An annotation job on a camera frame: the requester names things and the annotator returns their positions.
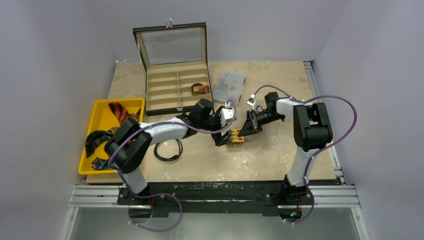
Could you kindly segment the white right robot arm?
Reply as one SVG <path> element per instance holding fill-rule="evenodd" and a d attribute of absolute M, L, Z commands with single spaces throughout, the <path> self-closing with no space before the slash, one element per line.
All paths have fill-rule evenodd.
<path fill-rule="evenodd" d="M 297 150 L 293 164 L 276 194 L 276 197 L 292 204 L 307 194 L 315 154 L 333 140 L 328 111 L 324 103 L 299 103 L 289 97 L 279 97 L 277 92 L 269 92 L 264 100 L 266 108 L 262 111 L 247 111 L 246 121 L 238 136 L 254 135 L 263 130 L 263 125 L 292 118 Z"/>

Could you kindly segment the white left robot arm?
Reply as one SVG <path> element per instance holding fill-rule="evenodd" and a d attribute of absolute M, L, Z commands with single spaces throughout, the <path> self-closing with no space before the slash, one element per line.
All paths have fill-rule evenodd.
<path fill-rule="evenodd" d="M 154 123 L 128 119 L 106 143 L 108 167 L 115 168 L 138 205 L 146 203 L 149 191 L 140 165 L 151 145 L 189 138 L 196 133 L 211 135 L 215 146 L 231 142 L 229 126 L 236 120 L 236 103 L 228 101 L 218 109 L 205 98 L 167 121 Z"/>

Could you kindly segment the cream insect print tie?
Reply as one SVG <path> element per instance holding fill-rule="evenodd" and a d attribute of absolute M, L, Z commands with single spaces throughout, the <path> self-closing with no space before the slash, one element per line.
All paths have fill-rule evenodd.
<path fill-rule="evenodd" d="M 229 145 L 234 146 L 241 146 L 244 144 L 245 139 L 244 136 L 239 136 L 241 129 L 235 128 L 230 130 L 230 143 Z"/>

